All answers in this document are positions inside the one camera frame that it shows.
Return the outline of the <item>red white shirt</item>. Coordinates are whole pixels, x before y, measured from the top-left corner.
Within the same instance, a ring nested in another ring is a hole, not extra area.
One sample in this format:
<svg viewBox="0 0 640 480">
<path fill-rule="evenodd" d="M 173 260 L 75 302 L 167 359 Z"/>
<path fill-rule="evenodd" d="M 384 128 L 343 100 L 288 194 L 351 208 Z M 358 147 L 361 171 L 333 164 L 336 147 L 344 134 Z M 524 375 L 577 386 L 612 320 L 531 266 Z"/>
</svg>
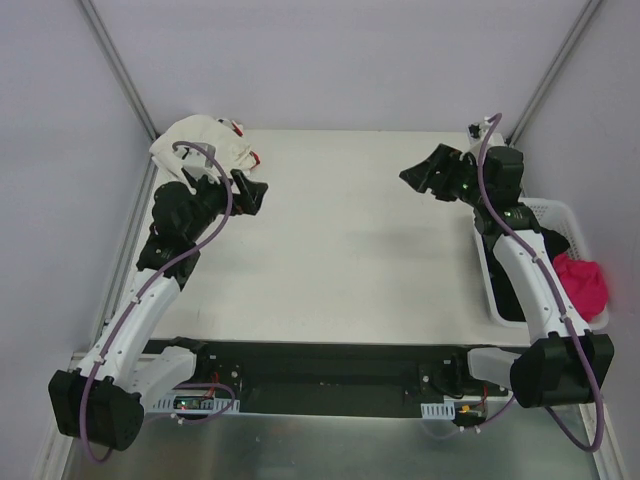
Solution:
<svg viewBox="0 0 640 480">
<path fill-rule="evenodd" d="M 230 121 L 232 130 L 240 137 L 240 138 L 244 138 L 245 137 L 245 133 L 244 133 L 244 126 L 234 120 Z M 261 164 L 261 159 L 260 156 L 252 149 L 250 148 L 248 150 L 248 155 L 252 158 L 253 161 L 253 165 L 250 167 L 250 170 L 254 170 L 256 167 L 258 167 Z"/>
</svg>

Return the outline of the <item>cream white t shirt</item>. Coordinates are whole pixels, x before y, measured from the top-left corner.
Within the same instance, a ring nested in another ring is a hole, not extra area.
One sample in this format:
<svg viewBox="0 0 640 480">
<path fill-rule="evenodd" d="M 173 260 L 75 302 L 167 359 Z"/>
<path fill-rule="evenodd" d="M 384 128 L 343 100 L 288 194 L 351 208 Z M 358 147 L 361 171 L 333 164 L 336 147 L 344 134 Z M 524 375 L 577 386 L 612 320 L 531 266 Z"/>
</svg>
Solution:
<svg viewBox="0 0 640 480">
<path fill-rule="evenodd" d="M 174 153 L 174 144 L 186 141 L 192 144 L 203 142 L 215 147 L 215 160 L 228 178 L 233 169 L 247 174 L 253 165 L 248 150 L 253 149 L 247 137 L 240 138 L 233 130 L 230 119 L 208 115 L 191 115 L 175 122 L 150 147 L 156 166 L 172 179 L 188 184 L 182 173 L 182 160 Z"/>
</svg>

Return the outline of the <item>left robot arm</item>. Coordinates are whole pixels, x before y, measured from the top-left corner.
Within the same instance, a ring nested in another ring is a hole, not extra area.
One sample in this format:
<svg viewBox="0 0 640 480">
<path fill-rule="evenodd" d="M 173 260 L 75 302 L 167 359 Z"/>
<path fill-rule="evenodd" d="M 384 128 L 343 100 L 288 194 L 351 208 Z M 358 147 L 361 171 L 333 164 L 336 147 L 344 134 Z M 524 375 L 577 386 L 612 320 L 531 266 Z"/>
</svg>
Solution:
<svg viewBox="0 0 640 480">
<path fill-rule="evenodd" d="M 204 387 L 210 363 L 202 344 L 181 340 L 148 366 L 138 359 L 159 320 L 177 299 L 200 258 L 206 229 L 236 215 L 256 215 L 267 184 L 234 169 L 228 180 L 207 177 L 172 181 L 156 189 L 149 235 L 136 263 L 131 289 L 88 354 L 69 371 L 57 371 L 48 392 L 58 431 L 66 436 L 126 450 L 145 414 L 184 383 Z"/>
</svg>

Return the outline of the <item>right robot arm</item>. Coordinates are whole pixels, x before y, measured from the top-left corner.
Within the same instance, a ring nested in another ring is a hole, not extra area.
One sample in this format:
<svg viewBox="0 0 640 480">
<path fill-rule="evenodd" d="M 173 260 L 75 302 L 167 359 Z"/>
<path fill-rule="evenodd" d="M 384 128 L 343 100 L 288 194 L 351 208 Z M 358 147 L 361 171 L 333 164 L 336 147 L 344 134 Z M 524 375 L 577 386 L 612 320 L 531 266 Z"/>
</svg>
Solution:
<svg viewBox="0 0 640 480">
<path fill-rule="evenodd" d="M 474 154 L 440 144 L 399 174 L 418 193 L 472 207 L 475 230 L 509 278 L 527 324 L 526 350 L 474 348 L 450 369 L 450 382 L 469 395 L 488 381 L 511 390 L 524 408 L 600 405 L 614 346 L 591 330 L 561 285 L 538 219 L 520 198 L 523 173 L 516 149 L 491 146 Z"/>
</svg>

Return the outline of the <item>white plastic laundry basket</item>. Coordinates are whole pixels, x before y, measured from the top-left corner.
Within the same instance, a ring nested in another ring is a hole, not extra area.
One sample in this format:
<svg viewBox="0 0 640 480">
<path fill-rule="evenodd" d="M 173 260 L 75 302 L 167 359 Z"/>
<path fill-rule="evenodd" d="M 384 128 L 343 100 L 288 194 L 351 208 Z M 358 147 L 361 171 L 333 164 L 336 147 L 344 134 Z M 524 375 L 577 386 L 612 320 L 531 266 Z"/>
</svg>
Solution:
<svg viewBox="0 0 640 480">
<path fill-rule="evenodd" d="M 570 258 L 574 260 L 584 260 L 595 262 L 591 259 L 590 252 L 585 244 L 584 238 L 582 236 L 581 229 L 577 223 L 577 220 L 571 211 L 571 209 L 562 202 L 556 200 L 545 200 L 540 198 L 524 198 L 522 202 L 527 205 L 530 210 L 536 216 L 538 223 L 541 228 L 547 228 L 551 230 L 555 230 L 558 233 L 561 233 L 570 243 L 569 250 L 566 252 Z M 485 295 L 488 302 L 488 308 L 490 312 L 491 320 L 503 327 L 510 327 L 516 329 L 524 329 L 525 326 L 508 326 L 506 321 L 502 319 L 497 311 L 496 303 L 493 295 L 493 291 L 491 288 L 491 281 L 489 279 L 489 274 L 487 270 L 487 262 L 484 253 L 483 245 L 484 241 L 479 233 L 474 234 L 474 240 L 477 247 L 481 271 L 483 275 L 484 289 Z M 548 249 L 545 247 L 545 251 L 549 257 Z M 591 323 L 590 328 L 593 330 L 598 330 L 604 328 L 609 321 L 609 316 L 607 313 L 607 306 L 604 311 L 598 315 Z"/>
</svg>

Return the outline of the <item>black garment in basket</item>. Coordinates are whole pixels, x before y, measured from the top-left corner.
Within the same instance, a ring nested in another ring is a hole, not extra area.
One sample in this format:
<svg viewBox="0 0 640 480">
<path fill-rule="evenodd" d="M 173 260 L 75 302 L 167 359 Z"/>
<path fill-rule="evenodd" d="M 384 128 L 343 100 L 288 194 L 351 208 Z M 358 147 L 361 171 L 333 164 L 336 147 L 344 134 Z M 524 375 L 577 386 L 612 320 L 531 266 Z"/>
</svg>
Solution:
<svg viewBox="0 0 640 480">
<path fill-rule="evenodd" d="M 541 233 L 551 260 L 569 250 L 570 243 L 561 233 L 544 227 L 541 228 Z M 499 316 L 508 326 L 525 326 L 524 313 L 506 272 L 488 247 L 483 245 L 483 248 Z"/>
</svg>

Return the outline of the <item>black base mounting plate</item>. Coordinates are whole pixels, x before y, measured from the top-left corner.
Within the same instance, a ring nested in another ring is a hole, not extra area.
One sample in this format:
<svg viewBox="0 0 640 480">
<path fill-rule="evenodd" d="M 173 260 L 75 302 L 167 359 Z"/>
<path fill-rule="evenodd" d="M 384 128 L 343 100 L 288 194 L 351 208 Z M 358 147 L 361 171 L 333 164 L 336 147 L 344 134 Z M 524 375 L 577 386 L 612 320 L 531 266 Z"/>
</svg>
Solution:
<svg viewBox="0 0 640 480">
<path fill-rule="evenodd" d="M 446 400 L 481 414 L 505 388 L 471 377 L 466 346 L 152 340 L 145 350 L 196 353 L 193 383 L 232 388 L 251 414 L 417 418 Z"/>
</svg>

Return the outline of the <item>pink garment in basket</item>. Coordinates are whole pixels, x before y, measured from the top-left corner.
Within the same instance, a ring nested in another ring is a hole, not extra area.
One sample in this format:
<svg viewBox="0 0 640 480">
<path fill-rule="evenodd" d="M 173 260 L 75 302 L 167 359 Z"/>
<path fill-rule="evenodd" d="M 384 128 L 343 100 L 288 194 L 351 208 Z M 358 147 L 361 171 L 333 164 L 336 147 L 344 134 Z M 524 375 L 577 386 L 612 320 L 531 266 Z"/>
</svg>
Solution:
<svg viewBox="0 0 640 480">
<path fill-rule="evenodd" d="M 556 256 L 553 268 L 561 285 L 581 317 L 591 323 L 609 301 L 609 291 L 596 262 L 574 260 L 567 253 Z"/>
</svg>

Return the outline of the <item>left aluminium frame post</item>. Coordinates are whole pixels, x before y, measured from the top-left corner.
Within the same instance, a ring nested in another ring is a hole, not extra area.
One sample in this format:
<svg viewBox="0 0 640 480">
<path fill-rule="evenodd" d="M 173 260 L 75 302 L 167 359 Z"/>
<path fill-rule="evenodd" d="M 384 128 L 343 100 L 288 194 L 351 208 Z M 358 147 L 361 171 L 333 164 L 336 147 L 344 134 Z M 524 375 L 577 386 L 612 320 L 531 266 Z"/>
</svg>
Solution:
<svg viewBox="0 0 640 480">
<path fill-rule="evenodd" d="M 153 141 L 158 137 L 158 131 L 151 115 L 134 84 L 128 69 L 104 23 L 94 1 L 78 0 L 76 5 L 83 15 L 91 33 L 101 50 L 116 82 L 118 83 L 126 101 L 141 124 L 147 137 Z"/>
</svg>

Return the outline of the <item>aluminium frame post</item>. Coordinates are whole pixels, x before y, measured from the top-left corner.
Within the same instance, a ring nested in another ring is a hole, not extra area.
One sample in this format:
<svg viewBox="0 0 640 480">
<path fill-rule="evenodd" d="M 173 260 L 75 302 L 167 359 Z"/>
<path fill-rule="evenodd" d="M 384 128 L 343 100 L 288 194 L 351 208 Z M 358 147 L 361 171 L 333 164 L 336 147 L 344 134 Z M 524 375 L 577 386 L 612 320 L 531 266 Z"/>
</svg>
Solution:
<svg viewBox="0 0 640 480">
<path fill-rule="evenodd" d="M 158 131 L 151 115 L 134 84 L 128 69 L 104 23 L 94 1 L 78 0 L 76 5 L 83 15 L 91 33 L 101 50 L 116 82 L 118 83 L 126 101 L 141 124 L 147 137 L 153 141 L 158 137 Z"/>
<path fill-rule="evenodd" d="M 576 19 L 571 24 L 558 50 L 546 68 L 514 127 L 506 136 L 508 145 L 515 145 L 532 124 L 537 112 L 559 80 L 563 70 L 569 64 L 581 41 L 584 39 L 593 21 L 606 4 L 604 0 L 588 0 L 582 5 Z"/>
</svg>

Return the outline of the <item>right aluminium frame post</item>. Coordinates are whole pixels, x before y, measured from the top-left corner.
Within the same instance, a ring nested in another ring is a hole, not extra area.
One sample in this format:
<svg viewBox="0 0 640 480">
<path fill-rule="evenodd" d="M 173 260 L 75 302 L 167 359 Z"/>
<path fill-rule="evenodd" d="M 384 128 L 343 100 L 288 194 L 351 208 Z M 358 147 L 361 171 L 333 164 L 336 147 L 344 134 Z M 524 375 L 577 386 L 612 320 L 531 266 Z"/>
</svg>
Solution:
<svg viewBox="0 0 640 480">
<path fill-rule="evenodd" d="M 588 0 L 582 5 L 576 19 L 571 24 L 558 50 L 546 68 L 514 127 L 506 136 L 508 145 L 515 145 L 532 124 L 537 112 L 559 80 L 563 70 L 569 64 L 581 41 L 584 39 L 593 21 L 606 4 L 604 0 Z"/>
</svg>

